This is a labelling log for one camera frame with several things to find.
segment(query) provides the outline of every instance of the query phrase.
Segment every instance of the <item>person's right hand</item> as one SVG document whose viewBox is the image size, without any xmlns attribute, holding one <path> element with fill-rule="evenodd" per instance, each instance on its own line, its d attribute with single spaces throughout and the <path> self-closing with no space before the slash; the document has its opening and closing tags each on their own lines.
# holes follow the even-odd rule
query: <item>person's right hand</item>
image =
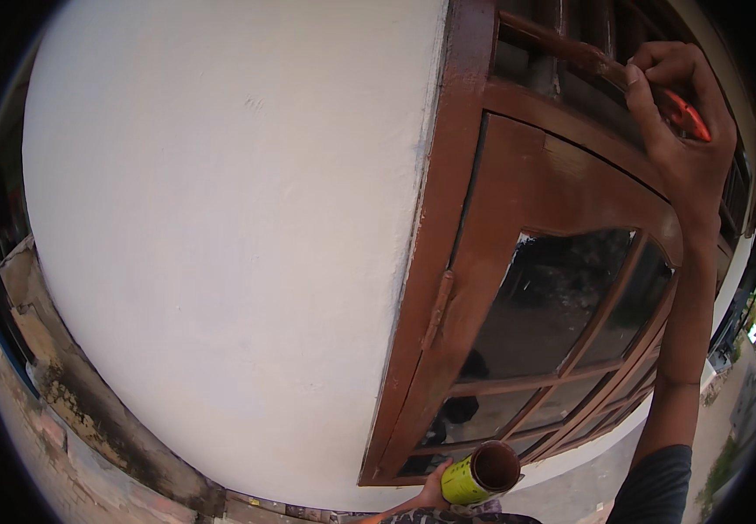
<svg viewBox="0 0 756 524">
<path fill-rule="evenodd" d="M 625 74 L 628 110 L 643 133 L 649 160 L 664 181 L 684 242 L 715 241 L 721 192 L 736 148 L 736 124 L 707 59 L 693 44 L 647 42 L 628 61 Z M 666 87 L 692 86 L 712 141 L 677 138 L 657 111 L 649 81 Z"/>
</svg>

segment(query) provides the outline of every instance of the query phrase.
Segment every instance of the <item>brown wooden window frame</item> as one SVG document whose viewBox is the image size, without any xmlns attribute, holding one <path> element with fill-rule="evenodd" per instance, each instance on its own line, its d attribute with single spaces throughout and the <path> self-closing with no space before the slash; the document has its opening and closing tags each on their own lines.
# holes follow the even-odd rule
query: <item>brown wooden window frame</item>
<svg viewBox="0 0 756 524">
<path fill-rule="evenodd" d="M 492 75 L 498 25 L 508 24 L 508 18 L 509 15 L 499 16 L 494 0 L 456 0 L 449 8 L 442 89 L 421 199 L 420 219 L 378 413 L 362 465 L 360 486 L 421 484 L 424 476 L 396 476 L 403 460 L 408 456 L 448 453 L 470 449 L 478 444 L 475 440 L 423 448 L 410 445 L 423 434 L 421 427 L 425 427 L 431 420 L 427 418 L 417 421 L 416 427 L 411 428 L 409 434 L 403 435 L 408 445 L 401 448 L 389 447 L 390 440 L 398 437 L 394 436 L 394 431 L 398 428 L 399 417 L 408 400 L 423 351 L 433 343 L 451 298 L 454 277 L 450 270 L 446 271 L 446 267 L 450 267 L 456 234 L 461 229 L 463 209 L 467 206 L 467 192 L 477 158 L 477 143 L 484 115 L 502 115 L 539 128 L 552 136 L 566 137 L 571 143 L 610 162 L 616 169 L 638 179 L 658 196 L 666 198 L 663 184 L 654 167 L 635 147 L 621 142 L 612 132 L 575 110 L 555 103 L 550 97 Z M 566 17 L 559 14 L 557 20 L 564 19 Z M 610 402 L 615 394 L 623 390 L 631 372 L 653 358 L 659 350 L 659 340 L 674 297 L 677 276 L 671 278 L 656 313 L 638 334 L 625 358 L 579 370 L 576 369 L 576 362 L 589 346 L 589 340 L 586 342 L 586 339 L 595 336 L 622 294 L 624 284 L 633 272 L 647 240 L 648 235 L 635 236 L 618 279 L 593 315 L 589 329 L 584 330 L 559 372 L 549 376 L 490 380 L 485 383 L 457 383 L 450 387 L 446 396 L 430 401 L 433 404 L 430 411 L 435 412 L 438 409 L 436 404 L 448 396 L 536 389 L 530 402 L 495 436 L 499 440 L 515 441 L 546 435 L 522 455 L 525 463 L 561 453 L 611 431 L 651 391 L 650 381 L 654 372 L 647 373 L 631 393 Z M 668 261 L 672 267 L 680 265 L 680 257 L 677 255 L 670 256 Z M 519 425 L 560 384 L 596 375 L 606 375 L 606 378 L 597 387 L 599 391 L 589 398 L 586 405 L 580 406 L 574 417 L 520 431 Z M 584 426 L 593 423 L 596 417 L 602 418 L 599 424 L 584 436 L 574 438 Z"/>
</svg>

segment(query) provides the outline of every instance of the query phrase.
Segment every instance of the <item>paint can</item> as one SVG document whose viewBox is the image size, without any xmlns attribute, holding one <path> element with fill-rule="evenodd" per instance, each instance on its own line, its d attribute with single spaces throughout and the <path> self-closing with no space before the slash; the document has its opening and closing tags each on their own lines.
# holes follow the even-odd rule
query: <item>paint can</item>
<svg viewBox="0 0 756 524">
<path fill-rule="evenodd" d="M 520 477 L 520 459 L 508 445 L 488 440 L 450 465 L 442 475 L 442 496 L 467 506 L 512 489 Z"/>
</svg>

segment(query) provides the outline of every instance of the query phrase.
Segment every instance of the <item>brown hinge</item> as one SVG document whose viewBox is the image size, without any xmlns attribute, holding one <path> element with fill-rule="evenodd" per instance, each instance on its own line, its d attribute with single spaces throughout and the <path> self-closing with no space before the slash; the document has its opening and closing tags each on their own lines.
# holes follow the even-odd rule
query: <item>brown hinge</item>
<svg viewBox="0 0 756 524">
<path fill-rule="evenodd" d="M 435 339 L 435 331 L 439 329 L 439 324 L 442 323 L 442 315 L 445 313 L 445 306 L 447 305 L 447 298 L 451 294 L 453 288 L 453 271 L 448 269 L 442 275 L 442 283 L 439 284 L 439 294 L 435 297 L 435 304 L 431 311 L 431 321 L 427 325 L 427 331 L 425 331 L 425 338 L 421 341 L 421 351 L 427 351 L 433 344 Z"/>
</svg>

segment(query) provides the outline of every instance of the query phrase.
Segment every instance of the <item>dark gray sleeve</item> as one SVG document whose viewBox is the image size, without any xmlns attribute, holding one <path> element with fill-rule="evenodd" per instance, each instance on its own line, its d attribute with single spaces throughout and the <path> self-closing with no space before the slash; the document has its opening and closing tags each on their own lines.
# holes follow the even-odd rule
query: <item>dark gray sleeve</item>
<svg viewBox="0 0 756 524">
<path fill-rule="evenodd" d="M 687 505 L 692 448 L 658 449 L 628 472 L 607 524 L 679 524 Z"/>
</svg>

